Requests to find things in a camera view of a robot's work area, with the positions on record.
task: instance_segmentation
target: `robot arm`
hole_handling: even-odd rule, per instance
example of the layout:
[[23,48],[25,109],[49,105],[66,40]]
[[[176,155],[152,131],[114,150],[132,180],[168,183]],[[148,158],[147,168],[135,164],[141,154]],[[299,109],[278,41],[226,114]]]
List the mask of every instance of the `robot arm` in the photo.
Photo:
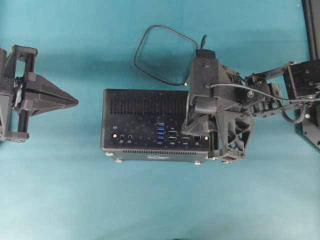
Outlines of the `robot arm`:
[[[242,79],[238,72],[223,66],[213,51],[199,49],[190,67],[182,133],[209,137],[209,159],[225,163],[242,160],[255,125],[253,117],[282,114],[294,124],[304,120],[306,109],[320,100],[319,66],[320,60],[289,62]],[[290,99],[282,98],[278,84],[269,83],[279,76],[284,78]],[[290,119],[286,111],[297,109],[300,117]]]

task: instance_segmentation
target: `hdmi port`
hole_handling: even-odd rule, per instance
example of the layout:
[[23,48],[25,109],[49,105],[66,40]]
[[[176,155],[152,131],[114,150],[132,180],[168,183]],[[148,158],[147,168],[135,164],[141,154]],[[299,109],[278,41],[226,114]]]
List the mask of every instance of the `hdmi port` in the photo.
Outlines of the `hdmi port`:
[[169,141],[175,141],[175,140],[177,140],[177,138],[176,138],[175,136],[170,136],[168,139],[169,139]]
[[183,142],[188,142],[190,140],[190,137],[182,137],[181,140]]

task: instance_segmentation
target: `teal backdrop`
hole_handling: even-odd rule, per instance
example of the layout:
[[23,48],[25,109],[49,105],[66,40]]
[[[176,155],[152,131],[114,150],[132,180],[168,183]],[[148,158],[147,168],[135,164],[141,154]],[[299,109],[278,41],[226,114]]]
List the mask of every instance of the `teal backdrop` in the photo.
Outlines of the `teal backdrop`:
[[[1,240],[320,239],[320,151],[280,116],[257,118],[230,165],[115,163],[100,150],[105,88],[187,89],[134,68],[149,25],[207,34],[244,77],[309,59],[300,0],[1,0],[0,12],[0,47],[37,48],[36,73],[79,100],[31,118],[26,143],[0,144]],[[193,53],[154,29],[139,61],[178,79]]]

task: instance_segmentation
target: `wire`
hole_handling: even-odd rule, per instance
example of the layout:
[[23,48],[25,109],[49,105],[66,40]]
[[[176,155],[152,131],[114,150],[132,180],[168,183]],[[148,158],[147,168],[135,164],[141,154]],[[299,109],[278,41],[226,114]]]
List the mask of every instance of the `wire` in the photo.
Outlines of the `wire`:
[[[282,107],[282,104],[280,101],[276,101],[276,104],[278,105],[278,107]],[[282,111],[281,112],[281,115],[282,117],[287,120],[289,123],[292,123],[292,124],[300,124],[302,123],[302,121],[305,119],[305,114],[306,114],[306,111],[307,111],[307,105],[304,105],[303,107],[301,107],[301,112],[300,112],[300,116],[296,119],[296,120],[293,120],[291,119],[287,114],[286,114],[286,111]]]
[[243,86],[243,85],[239,85],[239,84],[234,84],[234,83],[217,83],[217,84],[211,84],[211,85],[206,85],[207,88],[215,88],[218,86],[223,86],[223,87],[234,87],[234,88],[240,88],[240,89],[247,89],[249,91],[253,91],[259,94],[262,94],[264,96],[267,96],[269,98],[272,99],[276,99],[279,101],[286,101],[286,102],[292,102],[292,103],[301,103],[301,102],[316,102],[316,101],[320,101],[320,98],[310,98],[310,99],[290,99],[290,98],[282,98],[282,97],[277,97],[277,96],[273,96],[271,94],[265,93],[263,91],[254,89],[252,87],[249,86]]
[[159,78],[159,77],[157,77],[157,76],[155,76],[155,75],[152,75],[151,73],[143,70],[142,68],[140,68],[140,67],[137,65],[137,56],[138,56],[138,54],[139,54],[139,50],[140,50],[142,44],[144,43],[144,40],[145,40],[147,34],[148,34],[149,31],[150,31],[151,29],[153,29],[153,28],[161,28],[161,29],[168,30],[169,32],[171,32],[171,33],[173,33],[173,34],[175,34],[175,35],[177,35],[177,36],[179,36],[179,37],[181,37],[181,38],[183,38],[183,39],[185,39],[185,40],[188,40],[189,42],[191,42],[192,44],[194,44],[194,46],[195,46],[196,49],[198,49],[198,44],[197,44],[197,42],[194,41],[193,39],[191,39],[191,38],[183,35],[182,33],[177,32],[177,31],[175,31],[175,30],[173,30],[173,29],[171,29],[171,28],[169,28],[169,27],[167,27],[167,26],[157,25],[157,24],[156,24],[156,25],[151,25],[151,26],[149,26],[149,27],[146,29],[146,31],[144,32],[144,34],[143,34],[143,36],[142,36],[142,39],[140,40],[140,43],[139,43],[139,45],[138,45],[138,47],[137,47],[137,49],[136,49],[136,51],[135,51],[134,58],[133,58],[134,66],[135,66],[139,71],[141,71],[142,73],[144,73],[144,74],[148,75],[149,77],[151,77],[151,78],[153,78],[153,79],[155,79],[155,80],[158,80],[158,81],[160,81],[160,82],[162,82],[162,83],[165,83],[165,84],[168,84],[168,85],[171,85],[171,86],[182,86],[182,85],[184,85],[184,84],[186,83],[187,79],[188,79],[187,77],[186,77],[185,80],[184,80],[183,82],[181,82],[181,83],[172,83],[172,82],[163,80],[163,79],[161,79],[161,78]]
[[204,46],[205,46],[205,44],[206,44],[206,39],[207,39],[207,35],[204,35],[204,36],[202,37],[202,40],[201,40],[201,47],[200,47],[200,49],[203,49],[203,48],[204,48]]

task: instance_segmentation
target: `ventilation grille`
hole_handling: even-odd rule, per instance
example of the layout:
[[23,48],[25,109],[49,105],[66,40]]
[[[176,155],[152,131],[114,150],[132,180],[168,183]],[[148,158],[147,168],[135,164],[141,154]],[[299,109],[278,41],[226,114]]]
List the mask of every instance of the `ventilation grille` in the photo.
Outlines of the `ventilation grille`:
[[170,98],[112,98],[111,114],[126,115],[184,115],[186,100]]
[[196,155],[195,151],[162,151],[162,150],[123,150],[127,154],[174,154],[174,155]]

